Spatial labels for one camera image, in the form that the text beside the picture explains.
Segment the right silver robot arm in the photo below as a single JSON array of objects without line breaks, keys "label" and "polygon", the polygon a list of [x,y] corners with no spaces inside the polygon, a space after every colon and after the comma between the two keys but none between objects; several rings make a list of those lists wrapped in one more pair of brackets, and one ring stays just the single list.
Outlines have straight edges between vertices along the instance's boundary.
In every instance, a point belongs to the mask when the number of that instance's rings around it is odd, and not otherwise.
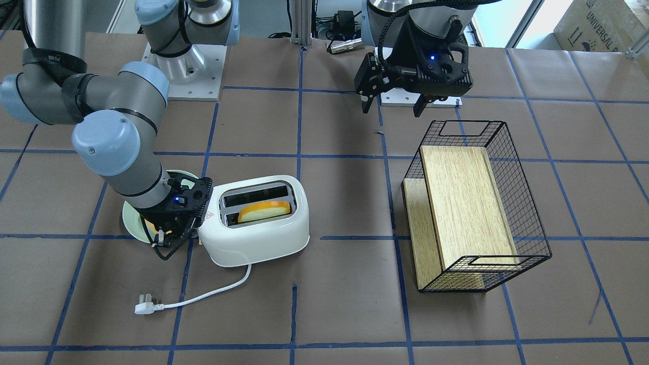
[{"label": "right silver robot arm", "polygon": [[213,182],[169,172],[153,152],[167,76],[142,61],[112,77],[88,72],[83,1],[25,1],[22,33],[23,72],[3,79],[3,108],[23,123],[73,125],[74,150],[136,210],[148,244],[168,260],[202,225]]}]

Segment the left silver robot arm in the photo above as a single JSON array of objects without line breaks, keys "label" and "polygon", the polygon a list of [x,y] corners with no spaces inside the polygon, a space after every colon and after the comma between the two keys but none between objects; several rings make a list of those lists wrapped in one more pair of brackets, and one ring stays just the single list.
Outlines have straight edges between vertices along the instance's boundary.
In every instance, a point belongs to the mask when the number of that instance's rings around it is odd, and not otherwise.
[{"label": "left silver robot arm", "polygon": [[362,41],[372,48],[354,77],[368,113],[382,93],[416,93],[419,117],[435,101],[466,95],[473,87],[464,29],[482,1],[366,1]]}]

